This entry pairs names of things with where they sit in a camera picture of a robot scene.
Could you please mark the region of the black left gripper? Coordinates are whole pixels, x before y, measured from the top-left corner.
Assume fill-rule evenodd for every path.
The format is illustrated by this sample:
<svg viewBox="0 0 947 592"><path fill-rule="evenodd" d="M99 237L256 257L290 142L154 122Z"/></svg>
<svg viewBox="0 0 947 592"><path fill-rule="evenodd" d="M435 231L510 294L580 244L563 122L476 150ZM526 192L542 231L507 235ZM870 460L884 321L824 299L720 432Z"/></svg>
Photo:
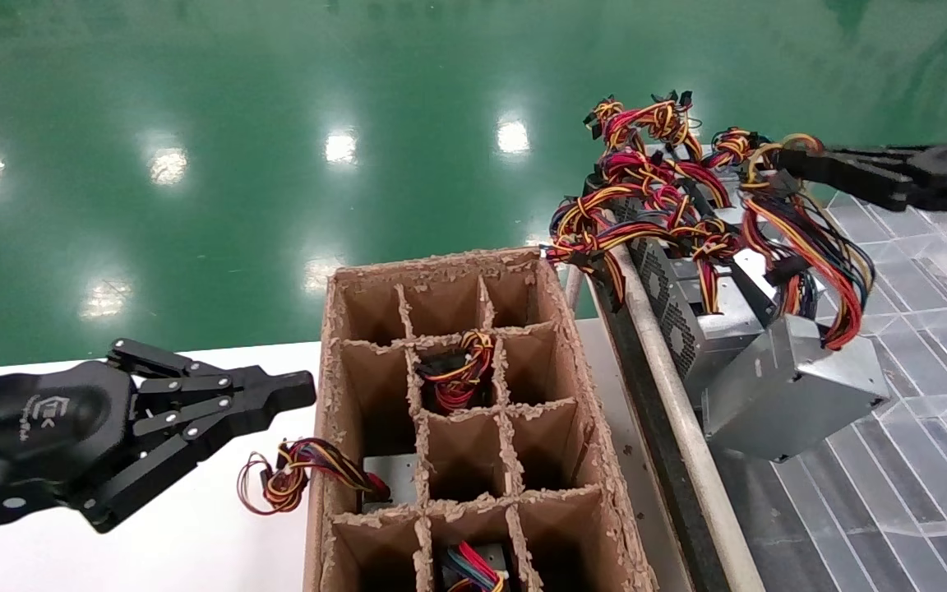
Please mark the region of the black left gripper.
<svg viewBox="0 0 947 592"><path fill-rule="evenodd" d="M136 419L178 421L206 401L225 410L140 442L135 398ZM0 375L0 525L68 508L108 533L234 438L315 403L308 371L218 368L135 340L117 340L108 364Z"/></svg>

